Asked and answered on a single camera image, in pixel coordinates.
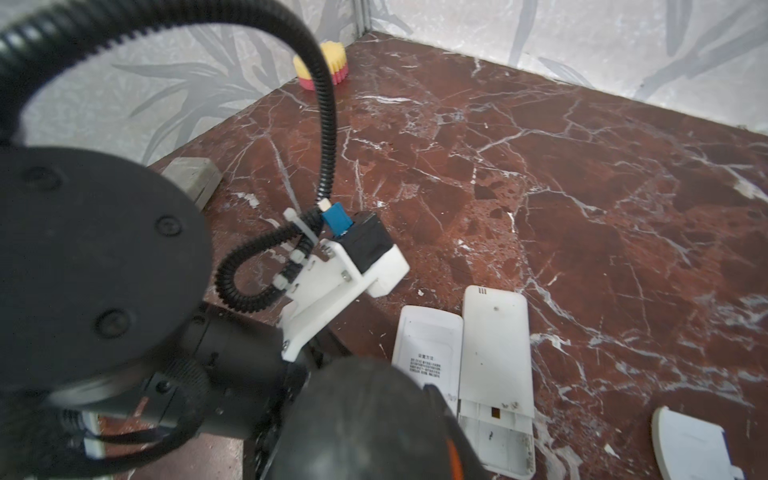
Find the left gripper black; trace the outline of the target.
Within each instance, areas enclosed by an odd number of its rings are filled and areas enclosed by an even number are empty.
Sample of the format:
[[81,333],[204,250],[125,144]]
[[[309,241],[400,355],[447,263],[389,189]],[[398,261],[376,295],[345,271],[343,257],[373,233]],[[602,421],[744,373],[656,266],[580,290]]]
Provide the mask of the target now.
[[48,322],[47,357],[73,383],[47,398],[47,432],[92,438],[83,413],[151,423],[138,438],[277,437],[322,356],[294,360],[280,329],[208,303],[185,318],[119,309],[61,308]]

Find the orange handled screwdriver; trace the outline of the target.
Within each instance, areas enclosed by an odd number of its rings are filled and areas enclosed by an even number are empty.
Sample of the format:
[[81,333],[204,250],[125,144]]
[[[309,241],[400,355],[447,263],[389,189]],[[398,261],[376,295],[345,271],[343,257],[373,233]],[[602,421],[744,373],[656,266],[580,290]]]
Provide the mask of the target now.
[[347,357],[310,376],[288,410],[265,479],[487,479],[434,385]]

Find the white remote control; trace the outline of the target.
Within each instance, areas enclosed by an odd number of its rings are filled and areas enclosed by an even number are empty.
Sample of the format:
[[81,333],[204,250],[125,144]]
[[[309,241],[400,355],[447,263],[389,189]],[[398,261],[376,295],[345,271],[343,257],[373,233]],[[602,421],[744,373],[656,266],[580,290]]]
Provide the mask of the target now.
[[404,306],[391,361],[420,387],[436,386],[453,414],[457,413],[459,403],[463,327],[459,315]]
[[469,286],[458,421],[484,467],[514,479],[536,472],[528,304],[519,293]]

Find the white battery cover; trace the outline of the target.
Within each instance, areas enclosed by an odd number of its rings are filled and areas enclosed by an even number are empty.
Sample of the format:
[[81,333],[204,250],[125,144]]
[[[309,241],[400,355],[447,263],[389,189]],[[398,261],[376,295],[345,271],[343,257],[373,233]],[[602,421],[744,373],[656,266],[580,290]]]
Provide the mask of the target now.
[[665,480],[745,479],[743,471],[731,463],[720,425],[663,406],[653,413],[651,436]]

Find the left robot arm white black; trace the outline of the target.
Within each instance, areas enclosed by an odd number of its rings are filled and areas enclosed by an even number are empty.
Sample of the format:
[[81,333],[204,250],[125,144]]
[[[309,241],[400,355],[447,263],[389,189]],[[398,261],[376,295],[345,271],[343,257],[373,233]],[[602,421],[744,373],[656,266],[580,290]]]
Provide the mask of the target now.
[[[321,128],[319,199],[332,190],[337,114],[329,69],[304,22],[277,1],[60,1],[1,32],[1,471],[94,478],[152,463],[200,430],[210,411],[205,367],[181,344],[211,279],[239,311],[275,302],[299,274],[287,266],[256,296],[234,275],[297,225],[260,236],[212,264],[195,203],[162,175],[82,148],[15,140],[21,114],[48,82],[140,35],[198,24],[266,32],[291,47],[316,88]],[[169,430],[136,433],[138,451],[92,458],[66,411],[119,396],[154,374],[181,408]]]

